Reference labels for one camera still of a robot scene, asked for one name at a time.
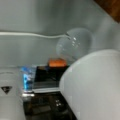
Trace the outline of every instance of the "white object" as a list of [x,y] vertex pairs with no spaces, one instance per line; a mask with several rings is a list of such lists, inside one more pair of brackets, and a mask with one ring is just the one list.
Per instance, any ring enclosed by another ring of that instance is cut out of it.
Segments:
[[[17,68],[0,69],[0,120],[25,120],[21,76]],[[1,89],[4,86],[12,87],[8,94]]]
[[79,59],[62,76],[60,91],[78,120],[120,120],[120,52]]
[[85,28],[76,28],[67,32],[70,38],[62,37],[57,43],[56,51],[59,57],[75,61],[88,54],[92,33]]

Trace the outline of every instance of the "cable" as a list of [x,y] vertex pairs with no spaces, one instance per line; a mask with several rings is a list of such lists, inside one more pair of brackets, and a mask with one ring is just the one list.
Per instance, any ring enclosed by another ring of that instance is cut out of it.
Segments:
[[67,34],[46,36],[46,35],[40,35],[40,34],[35,34],[35,33],[22,33],[22,32],[0,32],[0,36],[34,36],[34,37],[42,37],[42,38],[50,38],[50,39],[61,38],[61,37],[70,38]]

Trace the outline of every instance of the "white rounded surface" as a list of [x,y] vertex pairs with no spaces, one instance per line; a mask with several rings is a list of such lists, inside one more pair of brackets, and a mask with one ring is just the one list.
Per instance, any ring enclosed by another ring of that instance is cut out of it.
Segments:
[[67,37],[60,38],[56,51],[59,57],[75,61],[88,54],[90,43],[93,39],[91,32],[85,28],[76,28],[67,32]]
[[78,120],[119,120],[120,52],[79,59],[62,76],[60,91]]

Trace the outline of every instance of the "white wall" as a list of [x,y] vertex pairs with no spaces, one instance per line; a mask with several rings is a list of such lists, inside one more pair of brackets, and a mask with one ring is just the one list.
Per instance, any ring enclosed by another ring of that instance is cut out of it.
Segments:
[[[55,35],[76,27],[93,32],[95,39],[89,52],[119,49],[118,23],[92,0],[0,1],[0,31]],[[57,40],[0,36],[0,66],[44,64],[50,57],[57,57]]]

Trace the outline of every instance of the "orange object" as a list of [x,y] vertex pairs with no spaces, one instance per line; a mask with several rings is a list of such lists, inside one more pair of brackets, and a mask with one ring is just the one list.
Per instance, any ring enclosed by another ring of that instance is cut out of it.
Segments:
[[65,67],[66,65],[67,63],[63,59],[50,59],[49,60],[50,67]]

